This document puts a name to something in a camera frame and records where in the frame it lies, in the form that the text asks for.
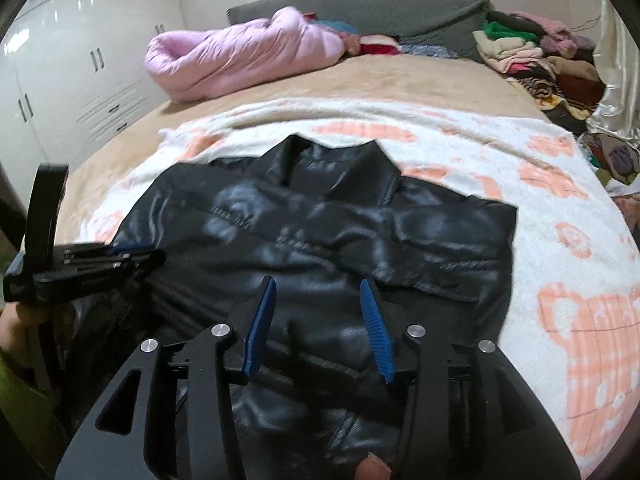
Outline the person's left hand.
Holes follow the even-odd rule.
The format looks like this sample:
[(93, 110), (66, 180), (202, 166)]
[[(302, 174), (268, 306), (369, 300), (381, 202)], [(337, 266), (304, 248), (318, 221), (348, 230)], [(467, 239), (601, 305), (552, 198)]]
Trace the person's left hand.
[(1, 352), (19, 367), (32, 367), (27, 332), (30, 328), (42, 324), (47, 316), (45, 308), (29, 307), (19, 302), (8, 302), (1, 312)]

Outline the person's right hand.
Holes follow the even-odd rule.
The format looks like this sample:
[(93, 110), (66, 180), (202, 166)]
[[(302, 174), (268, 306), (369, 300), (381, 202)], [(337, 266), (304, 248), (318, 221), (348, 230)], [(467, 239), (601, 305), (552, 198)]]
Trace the person's right hand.
[(355, 480), (390, 480), (392, 470), (373, 453), (360, 462), (355, 472)]

